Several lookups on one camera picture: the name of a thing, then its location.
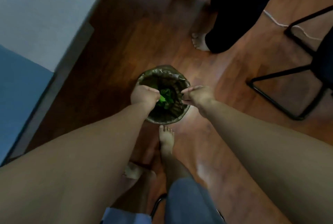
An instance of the white cable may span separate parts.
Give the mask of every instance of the white cable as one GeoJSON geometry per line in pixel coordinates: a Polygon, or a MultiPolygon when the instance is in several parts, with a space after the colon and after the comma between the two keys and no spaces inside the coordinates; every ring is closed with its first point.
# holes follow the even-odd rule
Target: white cable
{"type": "MultiPolygon", "coordinates": [[[[274,18],[273,18],[273,16],[269,13],[269,12],[267,12],[266,10],[264,10],[264,13],[276,24],[276,25],[279,25],[280,27],[288,27],[288,25],[286,25],[286,24],[281,24],[281,23],[278,23],[274,18]]],[[[310,39],[314,39],[314,40],[319,40],[319,41],[321,41],[322,39],[320,39],[320,38],[316,38],[316,37],[311,37],[311,36],[309,36],[306,32],[305,32],[305,30],[302,28],[302,27],[300,27],[300,26],[298,26],[298,25],[296,25],[296,26],[293,26],[293,27],[295,27],[295,28],[299,28],[300,30],[302,30],[302,32],[303,32],[303,34],[306,36],[306,37],[308,37],[308,38],[310,38],[310,39]]]]}

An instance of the wooden floor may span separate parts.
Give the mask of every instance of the wooden floor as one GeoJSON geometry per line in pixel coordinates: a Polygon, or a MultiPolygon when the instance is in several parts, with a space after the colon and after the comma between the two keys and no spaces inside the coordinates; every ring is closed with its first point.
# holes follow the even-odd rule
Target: wooden floor
{"type": "MultiPolygon", "coordinates": [[[[310,56],[283,35],[283,28],[264,15],[227,52],[210,54],[194,49],[190,33],[208,31],[214,23],[215,14],[210,13],[207,2],[101,0],[90,21],[95,33],[29,150],[117,113],[129,104],[139,74],[161,64],[174,66],[192,85],[216,87],[218,100],[244,113],[333,144],[330,93],[305,121],[299,122],[291,121],[245,85],[247,78],[304,65],[310,62],[310,56]]],[[[266,9],[279,22],[289,24],[332,4],[333,0],[271,0],[266,9]]],[[[304,23],[303,27],[310,35],[323,37],[332,25],[333,15],[326,14],[304,23]]],[[[260,84],[295,112],[306,106],[319,86],[310,72],[260,84]]],[[[174,154],[207,186],[228,223],[289,223],[196,108],[190,108],[172,128],[176,131],[174,154]]],[[[131,159],[152,163],[158,146],[157,134],[157,126],[145,122],[131,159]]],[[[160,172],[148,208],[165,191],[164,173],[155,164],[160,172]]],[[[154,219],[154,223],[161,222],[163,208],[154,219]]]]}

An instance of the hand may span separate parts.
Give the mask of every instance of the hand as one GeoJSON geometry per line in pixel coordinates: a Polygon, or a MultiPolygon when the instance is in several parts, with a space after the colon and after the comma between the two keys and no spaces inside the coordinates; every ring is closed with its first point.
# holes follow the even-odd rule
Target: hand
{"type": "Polygon", "coordinates": [[[204,108],[215,100],[213,88],[207,85],[189,87],[181,91],[181,93],[183,94],[183,104],[197,107],[203,117],[206,117],[204,108]]]}
{"type": "Polygon", "coordinates": [[[160,99],[160,92],[146,85],[137,85],[131,94],[131,104],[142,103],[147,113],[150,113],[160,99]]]}

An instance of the trash bin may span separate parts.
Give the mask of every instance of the trash bin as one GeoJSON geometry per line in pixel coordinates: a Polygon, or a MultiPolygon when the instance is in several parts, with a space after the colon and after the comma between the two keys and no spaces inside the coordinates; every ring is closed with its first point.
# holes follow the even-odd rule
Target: trash bin
{"type": "Polygon", "coordinates": [[[189,109],[181,102],[181,91],[190,86],[189,81],[170,65],[157,66],[142,73],[137,84],[160,91],[161,99],[148,115],[147,121],[167,125],[180,121],[189,109]]]}

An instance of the person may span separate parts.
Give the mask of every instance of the person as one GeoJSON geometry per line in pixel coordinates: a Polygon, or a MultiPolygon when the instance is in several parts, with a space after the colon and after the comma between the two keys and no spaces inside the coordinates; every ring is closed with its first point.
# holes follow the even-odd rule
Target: person
{"type": "MultiPolygon", "coordinates": [[[[183,103],[196,106],[212,123],[291,221],[331,223],[333,146],[243,114],[218,102],[210,87],[190,87],[182,93],[183,103]]],[[[112,205],[104,218],[106,224],[151,223],[145,215],[147,191],[154,178],[151,171],[142,172],[118,199],[116,191],[141,125],[159,97],[158,90],[136,86],[131,105],[119,113],[62,135],[1,167],[0,222],[98,223],[112,205]]],[[[160,127],[160,142],[167,175],[166,224],[223,224],[209,193],[172,155],[174,132],[169,127],[160,127]]]]}
{"type": "Polygon", "coordinates": [[[218,12],[213,29],[209,33],[192,33],[196,49],[224,52],[233,46],[253,27],[269,0],[210,0],[212,9],[218,12]]]}

